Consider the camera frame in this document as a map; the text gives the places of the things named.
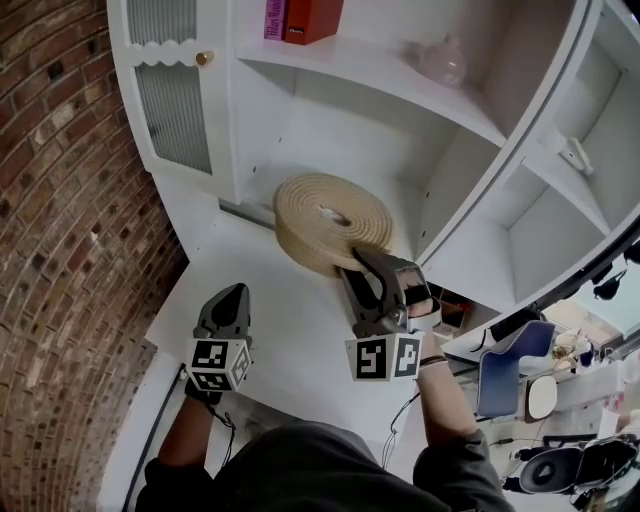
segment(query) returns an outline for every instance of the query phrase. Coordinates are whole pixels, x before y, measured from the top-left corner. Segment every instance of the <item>jute rope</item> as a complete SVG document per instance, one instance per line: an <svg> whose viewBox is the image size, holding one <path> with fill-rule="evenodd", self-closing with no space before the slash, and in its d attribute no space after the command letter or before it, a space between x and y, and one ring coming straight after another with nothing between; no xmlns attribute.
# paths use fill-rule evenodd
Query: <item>jute rope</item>
<svg viewBox="0 0 640 512"><path fill-rule="evenodd" d="M335 267L363 271L353 247L391 251L393 222L377 197L350 181L322 173L286 180L273 199L276 237L295 261L325 276Z"/></svg>

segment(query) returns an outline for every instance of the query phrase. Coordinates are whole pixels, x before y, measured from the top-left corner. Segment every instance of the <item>pink box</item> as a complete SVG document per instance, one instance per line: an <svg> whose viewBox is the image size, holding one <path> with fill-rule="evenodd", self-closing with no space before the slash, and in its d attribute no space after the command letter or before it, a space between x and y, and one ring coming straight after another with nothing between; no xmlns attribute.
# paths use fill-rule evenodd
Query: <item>pink box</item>
<svg viewBox="0 0 640 512"><path fill-rule="evenodd" d="M284 33L284 11L286 0L267 0L264 17L264 38L282 41Z"/></svg>

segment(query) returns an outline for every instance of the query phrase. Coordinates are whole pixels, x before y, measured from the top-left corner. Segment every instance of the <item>desk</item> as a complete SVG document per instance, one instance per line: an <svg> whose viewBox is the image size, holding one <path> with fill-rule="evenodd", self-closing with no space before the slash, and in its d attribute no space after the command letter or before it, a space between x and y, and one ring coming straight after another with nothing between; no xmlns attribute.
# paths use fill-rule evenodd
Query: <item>desk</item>
<svg viewBox="0 0 640 512"><path fill-rule="evenodd" d="M344 342L354 338L353 320L341 281L294 263L273 231L224 213L216 216L198 253L146 338L184 361L185 340L203 304L223 288L244 282L251 294L255 364L240 392L298 418L331 423L383 443L415 383L352 380Z"/></svg>

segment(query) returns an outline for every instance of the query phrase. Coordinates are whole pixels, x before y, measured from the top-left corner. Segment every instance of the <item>white cabinet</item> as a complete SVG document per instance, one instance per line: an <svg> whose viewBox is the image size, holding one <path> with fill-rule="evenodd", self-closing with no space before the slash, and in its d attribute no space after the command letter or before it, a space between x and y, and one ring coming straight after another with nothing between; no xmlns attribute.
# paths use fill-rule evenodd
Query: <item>white cabinet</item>
<svg viewBox="0 0 640 512"><path fill-rule="evenodd" d="M109 2L149 172L267 226L287 177L349 179L389 208L395 254L479 304L474 327L559 284L637 214L640 38L621 0L345 0L337 35L309 46L263 40L265 4ZM460 90L415 71L447 33L468 61ZM583 141L592 178L538 143L550 123Z"/></svg>

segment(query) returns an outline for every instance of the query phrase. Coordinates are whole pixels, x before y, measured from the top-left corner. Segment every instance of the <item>bottle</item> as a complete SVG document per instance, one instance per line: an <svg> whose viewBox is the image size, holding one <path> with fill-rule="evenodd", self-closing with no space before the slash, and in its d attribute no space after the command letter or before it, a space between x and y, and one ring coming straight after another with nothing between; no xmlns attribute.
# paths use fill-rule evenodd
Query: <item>bottle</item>
<svg viewBox="0 0 640 512"><path fill-rule="evenodd" d="M444 42L427 48L418 71L445 87L461 87L467 74L467 62L460 51L460 40L447 35Z"/></svg>

